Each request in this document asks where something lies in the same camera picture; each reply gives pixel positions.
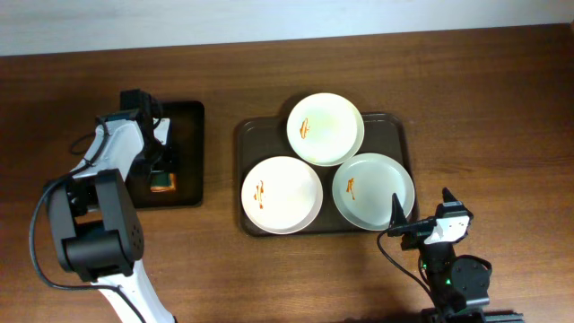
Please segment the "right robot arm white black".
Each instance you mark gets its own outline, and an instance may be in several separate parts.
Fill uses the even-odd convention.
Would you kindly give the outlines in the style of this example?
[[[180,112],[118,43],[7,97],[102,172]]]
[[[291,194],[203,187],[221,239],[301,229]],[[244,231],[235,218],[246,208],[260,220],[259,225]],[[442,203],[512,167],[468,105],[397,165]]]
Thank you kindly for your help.
[[[447,188],[442,189],[442,198],[433,216],[409,222],[397,195],[392,195],[389,227],[378,236],[400,237],[402,250],[419,251],[418,277],[396,267],[430,297],[434,307],[422,311],[424,321],[484,322],[492,265],[476,256],[455,253],[454,246],[467,236],[474,215]]]

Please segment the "white plate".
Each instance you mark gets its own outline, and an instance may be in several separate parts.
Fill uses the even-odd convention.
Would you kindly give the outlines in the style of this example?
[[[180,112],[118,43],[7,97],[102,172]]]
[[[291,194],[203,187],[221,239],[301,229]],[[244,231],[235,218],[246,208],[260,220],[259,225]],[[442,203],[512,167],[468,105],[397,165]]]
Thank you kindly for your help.
[[[253,167],[244,178],[240,203],[259,229],[278,235],[308,227],[318,216],[324,191],[317,173],[304,161],[275,156]]]
[[[362,153],[336,171],[332,196],[339,213],[351,224],[367,231],[385,230],[396,196],[409,218],[415,206],[411,175],[398,161],[379,153]]]
[[[346,162],[359,151],[365,126],[352,102],[338,94],[321,92],[294,106],[287,118],[286,135],[301,159],[331,167]]]

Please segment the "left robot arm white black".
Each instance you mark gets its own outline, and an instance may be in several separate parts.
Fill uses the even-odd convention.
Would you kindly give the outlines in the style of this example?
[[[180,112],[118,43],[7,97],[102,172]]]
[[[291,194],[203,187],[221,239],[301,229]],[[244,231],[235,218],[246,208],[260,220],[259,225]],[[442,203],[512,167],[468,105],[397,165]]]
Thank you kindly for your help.
[[[144,232],[126,178],[147,148],[148,118],[98,118],[95,138],[80,163],[49,183],[40,202],[60,266],[98,290],[124,322],[173,322],[144,269]]]

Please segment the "white plate back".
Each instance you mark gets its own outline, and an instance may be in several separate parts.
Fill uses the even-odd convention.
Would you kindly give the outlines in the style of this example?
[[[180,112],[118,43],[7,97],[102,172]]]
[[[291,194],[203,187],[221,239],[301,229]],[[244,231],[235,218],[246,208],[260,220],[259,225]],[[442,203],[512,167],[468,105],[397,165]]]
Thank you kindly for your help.
[[[321,92],[294,106],[287,118],[286,135],[301,159],[331,167],[346,162],[359,151],[365,126],[352,102],[338,94]]]

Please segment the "orange green sponge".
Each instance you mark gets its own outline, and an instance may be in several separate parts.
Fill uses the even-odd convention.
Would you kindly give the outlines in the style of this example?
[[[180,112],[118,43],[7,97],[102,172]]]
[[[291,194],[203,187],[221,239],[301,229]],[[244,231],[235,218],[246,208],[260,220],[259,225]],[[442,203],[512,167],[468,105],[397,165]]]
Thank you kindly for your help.
[[[173,192],[177,190],[174,173],[157,172],[151,176],[150,190],[153,193]]]

